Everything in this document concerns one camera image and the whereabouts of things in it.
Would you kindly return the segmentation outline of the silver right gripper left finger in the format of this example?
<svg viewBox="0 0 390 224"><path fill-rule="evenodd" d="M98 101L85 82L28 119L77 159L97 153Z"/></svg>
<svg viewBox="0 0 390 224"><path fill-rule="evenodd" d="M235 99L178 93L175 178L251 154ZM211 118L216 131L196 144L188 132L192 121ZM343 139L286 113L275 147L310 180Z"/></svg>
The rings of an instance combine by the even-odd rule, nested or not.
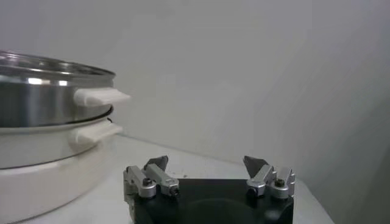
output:
<svg viewBox="0 0 390 224"><path fill-rule="evenodd" d="M143 167L126 167L123 171L124 201L148 201L159 195L177 201L180 183L165 172L168 161L165 155L151 158Z"/></svg>

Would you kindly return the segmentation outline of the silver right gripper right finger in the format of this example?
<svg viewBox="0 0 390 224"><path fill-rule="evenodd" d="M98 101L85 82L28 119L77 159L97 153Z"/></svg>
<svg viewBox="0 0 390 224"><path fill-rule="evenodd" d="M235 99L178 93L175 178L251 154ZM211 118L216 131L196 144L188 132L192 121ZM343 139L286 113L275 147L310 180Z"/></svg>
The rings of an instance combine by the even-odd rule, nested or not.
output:
<svg viewBox="0 0 390 224"><path fill-rule="evenodd" d="M278 200L293 198L296 175L292 169L276 170L264 159L244 156L243 163L250 178L246 181L247 193L254 198L270 195Z"/></svg>

